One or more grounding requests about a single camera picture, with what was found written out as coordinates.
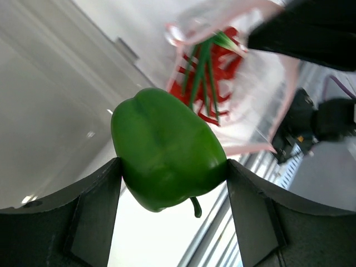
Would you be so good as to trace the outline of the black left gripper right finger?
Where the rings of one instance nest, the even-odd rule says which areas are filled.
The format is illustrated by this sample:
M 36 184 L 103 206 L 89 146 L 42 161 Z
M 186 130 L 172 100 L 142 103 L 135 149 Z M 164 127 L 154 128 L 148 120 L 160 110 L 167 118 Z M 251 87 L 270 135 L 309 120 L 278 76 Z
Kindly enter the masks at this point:
M 355 212 L 300 197 L 228 160 L 243 266 L 355 266 Z

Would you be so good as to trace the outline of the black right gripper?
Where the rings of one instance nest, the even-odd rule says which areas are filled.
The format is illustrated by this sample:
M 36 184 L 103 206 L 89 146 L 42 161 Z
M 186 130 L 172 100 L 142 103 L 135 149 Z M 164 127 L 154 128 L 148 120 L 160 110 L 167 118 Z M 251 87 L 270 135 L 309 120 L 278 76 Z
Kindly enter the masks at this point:
M 249 34 L 248 48 L 355 71 L 355 1 L 291 1 Z

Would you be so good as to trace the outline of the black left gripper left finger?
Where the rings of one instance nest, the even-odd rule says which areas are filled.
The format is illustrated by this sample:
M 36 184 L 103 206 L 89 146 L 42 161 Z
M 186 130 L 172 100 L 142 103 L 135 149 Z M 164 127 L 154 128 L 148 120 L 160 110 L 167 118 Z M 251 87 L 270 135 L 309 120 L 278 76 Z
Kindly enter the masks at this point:
M 120 159 L 19 208 L 1 209 L 1 266 L 107 266 Z

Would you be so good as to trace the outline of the clear zip top bag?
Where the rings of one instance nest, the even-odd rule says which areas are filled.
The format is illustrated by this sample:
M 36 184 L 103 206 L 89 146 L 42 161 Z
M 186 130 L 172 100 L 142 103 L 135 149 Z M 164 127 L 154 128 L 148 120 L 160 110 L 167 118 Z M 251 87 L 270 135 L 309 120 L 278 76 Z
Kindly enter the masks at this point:
M 177 47 L 174 71 L 168 85 L 181 85 L 184 53 L 234 27 L 238 42 L 238 67 L 217 84 L 225 101 L 223 115 L 212 130 L 227 156 L 259 151 L 276 151 L 273 139 L 284 119 L 297 86 L 299 60 L 274 52 L 247 47 L 253 29 L 272 19 L 286 7 L 286 1 L 201 1 L 185 8 L 167 25 L 170 43 Z

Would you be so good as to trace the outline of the green toy bell pepper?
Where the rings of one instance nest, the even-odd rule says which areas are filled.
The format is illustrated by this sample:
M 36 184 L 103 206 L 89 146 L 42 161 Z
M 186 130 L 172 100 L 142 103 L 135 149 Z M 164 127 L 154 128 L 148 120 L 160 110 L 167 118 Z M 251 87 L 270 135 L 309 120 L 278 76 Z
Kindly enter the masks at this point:
M 111 116 L 111 136 L 123 180 L 136 201 L 161 212 L 224 182 L 228 160 L 212 129 L 180 100 L 146 88 L 124 100 Z

